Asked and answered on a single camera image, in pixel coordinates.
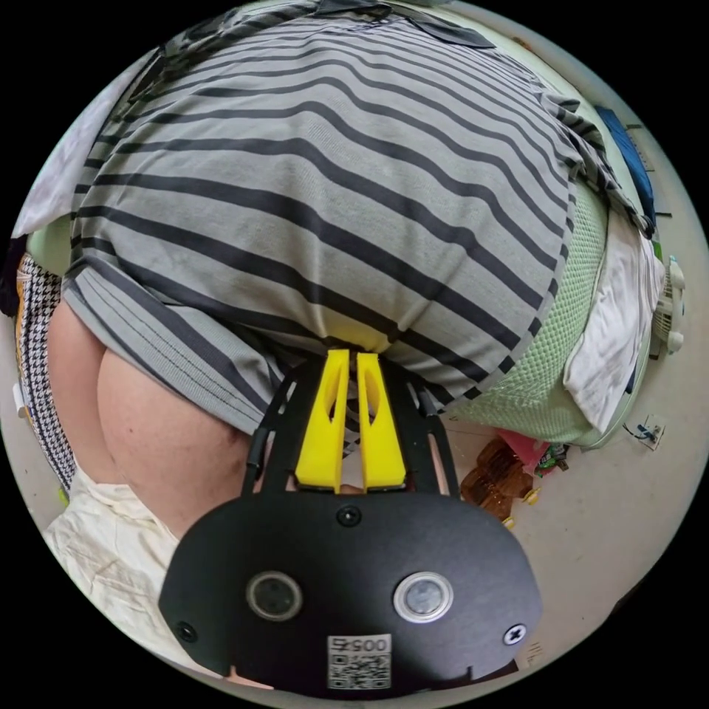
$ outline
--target striped shirt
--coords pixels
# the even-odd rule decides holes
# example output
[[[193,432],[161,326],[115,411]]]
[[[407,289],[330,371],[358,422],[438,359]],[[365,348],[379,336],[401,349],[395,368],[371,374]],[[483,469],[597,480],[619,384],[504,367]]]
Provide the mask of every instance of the striped shirt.
[[[232,10],[161,47],[97,137],[64,298],[249,434],[289,367],[338,346],[384,353],[441,409],[474,398],[553,304],[576,180],[651,229],[577,106],[393,3]]]

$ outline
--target small fan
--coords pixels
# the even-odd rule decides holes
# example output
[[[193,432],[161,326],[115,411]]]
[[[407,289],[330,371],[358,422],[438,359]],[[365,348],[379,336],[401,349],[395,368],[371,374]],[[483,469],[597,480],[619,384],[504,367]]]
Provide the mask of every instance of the small fan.
[[[685,316],[685,275],[674,256],[665,267],[665,290],[652,318],[655,335],[667,344],[670,355],[678,352],[685,341],[681,332]]]

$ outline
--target round lens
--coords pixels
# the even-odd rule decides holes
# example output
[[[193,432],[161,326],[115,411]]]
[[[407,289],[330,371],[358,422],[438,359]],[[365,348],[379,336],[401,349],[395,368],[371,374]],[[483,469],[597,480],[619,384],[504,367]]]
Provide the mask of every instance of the round lens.
[[[433,581],[417,581],[406,592],[405,601],[412,613],[429,615],[435,613],[443,604],[443,591]]]
[[[300,611],[303,597],[298,584],[276,571],[255,576],[247,587],[247,602],[265,620],[289,620]]]
[[[431,623],[453,604],[453,588],[440,574],[420,572],[405,578],[394,592],[394,608],[410,623]]]

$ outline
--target floor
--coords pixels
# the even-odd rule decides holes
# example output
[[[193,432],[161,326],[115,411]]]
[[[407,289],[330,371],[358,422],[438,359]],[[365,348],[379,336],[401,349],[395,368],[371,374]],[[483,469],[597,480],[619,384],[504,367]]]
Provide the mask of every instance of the floor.
[[[492,13],[475,11],[480,19],[497,24],[497,29],[505,31],[510,26],[510,32],[529,35],[527,30]],[[532,39],[538,47],[543,46],[544,40],[538,35]],[[550,57],[554,51],[551,47]],[[557,62],[566,61],[563,56],[556,56]],[[577,85],[583,85],[583,72],[589,73],[583,67],[572,68],[581,77]],[[597,92],[594,81],[597,78],[588,78],[582,90]],[[626,125],[634,122],[631,113],[626,112],[623,117]],[[521,670],[541,667],[577,645],[649,571],[682,522],[709,456],[709,397],[705,387],[703,395],[697,393],[697,383],[705,378],[705,357],[709,352],[709,250],[696,213],[659,146],[647,131],[640,129],[634,136],[654,166],[662,202],[671,213],[659,218],[659,229],[665,254],[677,257],[688,284],[685,346],[672,357],[663,352],[658,361],[649,363],[643,390],[628,418],[631,428],[649,414],[665,420],[665,435],[655,452],[622,430],[601,450],[584,453],[572,449],[569,470],[555,471],[540,481],[542,492],[537,504],[518,504],[515,508],[513,532],[529,555],[544,599],[540,626],[517,658]],[[2,435],[27,507],[43,529],[64,505],[58,482],[29,425],[16,412],[12,395],[16,381],[13,347],[11,323],[3,318]],[[476,454],[489,440],[491,431],[454,420],[448,420],[446,428],[462,478],[473,467]],[[348,468],[355,465],[352,460]],[[420,695],[411,706],[415,703],[424,709],[449,705],[509,682],[510,677],[503,677],[488,685],[446,692],[445,698]],[[260,692],[241,688],[238,692],[259,703],[264,701]],[[270,706],[292,709],[321,704],[278,692],[270,693],[268,702]],[[385,705],[390,702],[376,703]]]

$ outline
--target fisheye image circle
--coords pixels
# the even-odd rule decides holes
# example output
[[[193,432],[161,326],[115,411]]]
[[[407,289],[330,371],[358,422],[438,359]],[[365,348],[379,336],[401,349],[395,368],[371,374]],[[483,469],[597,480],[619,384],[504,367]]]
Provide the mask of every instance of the fisheye image circle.
[[[166,38],[47,158],[3,273],[4,446],[57,562],[263,706],[524,681],[645,577],[709,455],[677,173],[473,4]]]

